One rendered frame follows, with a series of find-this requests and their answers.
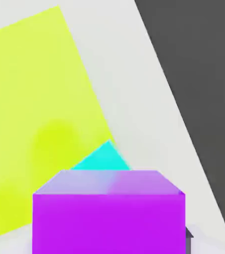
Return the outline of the large yellow box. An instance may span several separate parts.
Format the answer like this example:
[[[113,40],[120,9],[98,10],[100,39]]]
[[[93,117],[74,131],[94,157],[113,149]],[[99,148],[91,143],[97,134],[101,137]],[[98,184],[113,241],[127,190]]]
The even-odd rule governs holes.
[[[32,194],[112,139],[59,6],[0,29],[0,235]]]

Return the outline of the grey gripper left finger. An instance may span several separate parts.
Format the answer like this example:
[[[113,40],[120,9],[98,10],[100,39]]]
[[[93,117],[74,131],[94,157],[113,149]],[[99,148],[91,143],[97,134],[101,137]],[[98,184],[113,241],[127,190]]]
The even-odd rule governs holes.
[[[32,254],[32,224],[0,235],[0,254]]]

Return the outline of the small purple cube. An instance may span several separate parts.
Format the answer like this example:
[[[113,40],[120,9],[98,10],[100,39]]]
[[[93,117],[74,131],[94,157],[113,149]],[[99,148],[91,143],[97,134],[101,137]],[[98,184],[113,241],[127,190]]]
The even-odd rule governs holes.
[[[33,194],[32,254],[186,254],[185,194],[154,170],[62,170]]]

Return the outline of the small cyan cube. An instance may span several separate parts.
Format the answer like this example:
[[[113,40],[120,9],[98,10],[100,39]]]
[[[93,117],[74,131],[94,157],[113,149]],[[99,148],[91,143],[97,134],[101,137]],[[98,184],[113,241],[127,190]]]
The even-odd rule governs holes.
[[[130,170],[114,144],[108,140],[86,156],[72,170]]]

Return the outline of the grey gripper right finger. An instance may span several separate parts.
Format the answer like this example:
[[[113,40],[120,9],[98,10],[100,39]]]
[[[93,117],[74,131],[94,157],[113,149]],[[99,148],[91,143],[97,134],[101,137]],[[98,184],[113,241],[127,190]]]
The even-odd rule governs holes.
[[[206,236],[196,225],[186,228],[186,254],[225,254],[225,243]]]

